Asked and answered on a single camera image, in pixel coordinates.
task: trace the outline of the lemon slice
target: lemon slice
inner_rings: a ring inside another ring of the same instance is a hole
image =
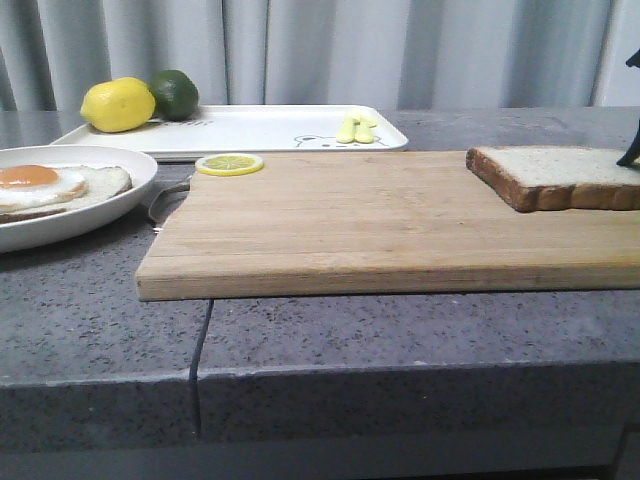
[[[221,153],[196,161],[196,170],[207,175],[246,175],[264,167],[264,160],[248,153]]]

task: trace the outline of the wooden cutting board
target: wooden cutting board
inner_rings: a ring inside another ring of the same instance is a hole
[[[263,157],[194,175],[142,300],[640,286],[640,211],[517,213],[465,152]]]

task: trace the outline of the lemon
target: lemon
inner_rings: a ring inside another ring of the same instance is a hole
[[[80,115],[103,132],[123,132],[147,122],[155,106],[145,82],[123,77],[91,87],[82,101]]]
[[[246,175],[264,167],[264,160],[248,153],[223,153],[196,161],[196,170],[207,175]]]

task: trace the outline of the black object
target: black object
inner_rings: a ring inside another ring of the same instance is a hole
[[[638,123],[638,133],[636,133],[636,138],[633,139],[627,153],[625,153],[622,158],[616,162],[616,165],[628,167],[638,157],[640,157],[640,122]]]
[[[627,60],[627,67],[640,67],[640,50],[633,54],[633,56]]]
[[[640,50],[633,54],[633,56],[627,60],[627,67],[638,67],[640,68]],[[631,165],[636,158],[640,157],[640,123],[638,124],[638,132],[636,133],[636,137],[631,142],[629,149],[623,155],[623,157],[616,162],[616,165],[620,165],[621,167],[628,167]]]

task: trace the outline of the egg yolk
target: egg yolk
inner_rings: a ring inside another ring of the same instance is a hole
[[[20,165],[0,170],[0,188],[35,187],[58,181],[58,173],[40,165]]]

